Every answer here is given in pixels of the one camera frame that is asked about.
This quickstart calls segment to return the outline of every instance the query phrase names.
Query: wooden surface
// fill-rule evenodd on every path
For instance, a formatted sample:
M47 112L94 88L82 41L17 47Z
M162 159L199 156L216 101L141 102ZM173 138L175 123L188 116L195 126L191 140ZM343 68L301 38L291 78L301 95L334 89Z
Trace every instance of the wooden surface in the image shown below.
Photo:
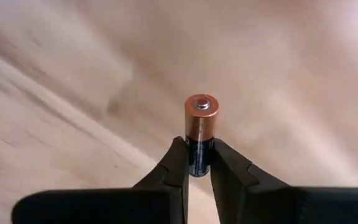
M293 185L358 186L358 1L0 0L0 223L44 189L130 187L183 135ZM218 223L209 177L190 223Z

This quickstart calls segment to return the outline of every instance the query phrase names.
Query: battery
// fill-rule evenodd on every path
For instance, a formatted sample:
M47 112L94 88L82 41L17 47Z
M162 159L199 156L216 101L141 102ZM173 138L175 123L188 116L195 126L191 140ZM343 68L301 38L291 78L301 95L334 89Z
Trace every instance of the battery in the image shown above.
M189 147L189 173L202 177L209 171L214 147L218 101L211 95L196 94L185 102L185 140Z

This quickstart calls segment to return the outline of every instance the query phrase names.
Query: aa battery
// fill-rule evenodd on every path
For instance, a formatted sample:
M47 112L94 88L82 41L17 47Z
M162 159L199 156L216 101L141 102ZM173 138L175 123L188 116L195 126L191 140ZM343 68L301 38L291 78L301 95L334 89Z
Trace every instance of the aa battery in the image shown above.
M218 110L218 101L210 95L197 94L186 100L185 139L190 149L189 172L193 177L202 177L209 171Z

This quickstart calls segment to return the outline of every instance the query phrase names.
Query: copper battery top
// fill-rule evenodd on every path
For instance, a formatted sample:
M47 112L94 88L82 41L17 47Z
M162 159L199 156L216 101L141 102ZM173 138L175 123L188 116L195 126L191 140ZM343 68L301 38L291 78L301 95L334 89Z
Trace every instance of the copper battery top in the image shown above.
M219 103L211 95L196 94L185 102L186 136L205 141L215 136L216 115Z

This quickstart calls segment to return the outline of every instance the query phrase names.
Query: black battery body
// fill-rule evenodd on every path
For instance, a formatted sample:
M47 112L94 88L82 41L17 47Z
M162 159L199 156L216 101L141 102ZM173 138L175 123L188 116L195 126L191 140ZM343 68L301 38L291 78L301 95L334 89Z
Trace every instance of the black battery body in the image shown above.
M189 173L193 177L203 177L209 172L214 147L214 138L197 141L186 136L189 147Z

